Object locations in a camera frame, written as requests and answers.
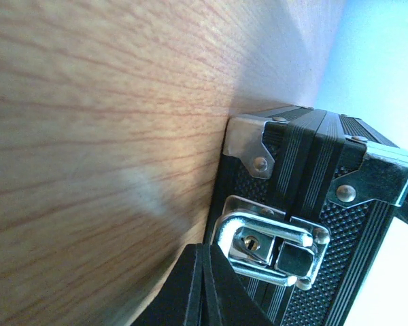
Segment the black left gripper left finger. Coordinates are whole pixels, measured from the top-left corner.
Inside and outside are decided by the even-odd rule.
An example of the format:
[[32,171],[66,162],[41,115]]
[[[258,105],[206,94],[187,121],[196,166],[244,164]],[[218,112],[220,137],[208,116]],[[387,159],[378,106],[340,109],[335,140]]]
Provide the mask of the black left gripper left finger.
[[134,325],[199,325],[203,284],[203,245],[188,244],[158,295]]

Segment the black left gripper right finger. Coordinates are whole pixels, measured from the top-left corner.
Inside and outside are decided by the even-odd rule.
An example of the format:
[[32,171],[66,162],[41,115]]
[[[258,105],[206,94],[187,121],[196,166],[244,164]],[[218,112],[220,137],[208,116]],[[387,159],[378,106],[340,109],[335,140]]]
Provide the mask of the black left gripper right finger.
[[271,325],[216,244],[203,246],[202,325]]

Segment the black poker set case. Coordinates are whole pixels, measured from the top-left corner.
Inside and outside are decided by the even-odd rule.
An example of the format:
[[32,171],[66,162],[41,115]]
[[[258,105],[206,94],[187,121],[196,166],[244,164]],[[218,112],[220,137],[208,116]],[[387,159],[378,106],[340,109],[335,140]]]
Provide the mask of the black poker set case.
[[408,151],[361,119],[288,106],[226,125],[204,241],[271,325],[342,325],[394,217]]

